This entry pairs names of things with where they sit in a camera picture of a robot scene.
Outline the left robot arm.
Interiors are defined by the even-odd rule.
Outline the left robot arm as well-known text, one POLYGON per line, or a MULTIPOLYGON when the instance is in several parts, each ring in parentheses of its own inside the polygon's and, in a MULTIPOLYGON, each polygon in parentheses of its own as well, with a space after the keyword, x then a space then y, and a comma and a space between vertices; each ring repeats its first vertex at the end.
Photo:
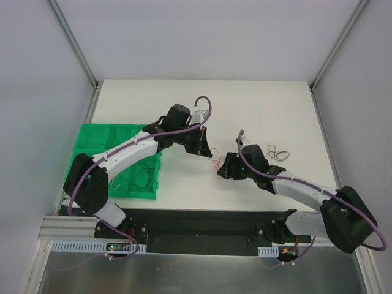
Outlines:
POLYGON ((130 166, 174 144, 184 146, 187 153, 210 158, 204 124, 211 112, 211 109, 191 111, 175 104, 165 116, 147 124, 124 143, 93 156, 78 154, 66 176, 64 192, 88 216, 106 223, 115 238, 125 237, 130 225, 125 212, 109 199, 109 182, 130 166))

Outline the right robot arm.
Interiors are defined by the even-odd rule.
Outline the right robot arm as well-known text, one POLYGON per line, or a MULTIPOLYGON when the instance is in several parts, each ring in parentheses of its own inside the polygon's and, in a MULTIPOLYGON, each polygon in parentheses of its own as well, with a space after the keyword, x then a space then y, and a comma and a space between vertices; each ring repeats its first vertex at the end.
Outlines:
POLYGON ((310 235, 328 239, 342 252, 352 253, 378 227, 354 188, 325 188, 298 178, 283 167, 269 164, 259 145, 227 153, 217 175, 232 180, 249 178, 262 190, 312 208, 311 213, 290 209, 266 229, 268 238, 275 243, 310 235))

